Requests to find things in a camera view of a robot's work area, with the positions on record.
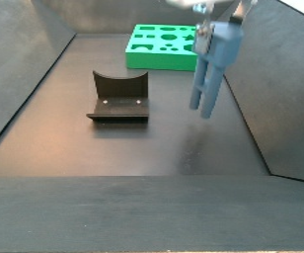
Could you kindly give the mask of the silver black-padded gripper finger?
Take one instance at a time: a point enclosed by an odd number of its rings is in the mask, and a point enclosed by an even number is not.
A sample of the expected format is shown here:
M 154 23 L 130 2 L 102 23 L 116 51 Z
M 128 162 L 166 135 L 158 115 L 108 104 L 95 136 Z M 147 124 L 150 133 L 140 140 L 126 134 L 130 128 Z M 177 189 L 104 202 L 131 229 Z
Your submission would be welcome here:
M 209 2 L 199 3 L 193 7 L 193 11 L 205 16 L 203 22 L 195 25 L 193 51 L 198 54 L 206 54 L 209 52 L 214 32 L 214 24 L 211 23 L 213 10 L 214 4 Z

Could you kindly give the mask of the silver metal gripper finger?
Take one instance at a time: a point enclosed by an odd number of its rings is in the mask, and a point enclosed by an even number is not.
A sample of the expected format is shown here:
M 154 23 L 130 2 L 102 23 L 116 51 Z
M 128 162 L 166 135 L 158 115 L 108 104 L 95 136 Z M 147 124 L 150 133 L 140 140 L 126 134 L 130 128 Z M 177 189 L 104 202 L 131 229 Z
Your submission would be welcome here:
M 257 4 L 257 0 L 241 0 L 237 10 L 230 16 L 230 23 L 241 24 L 246 18 L 246 15 L 251 9 L 251 7 Z

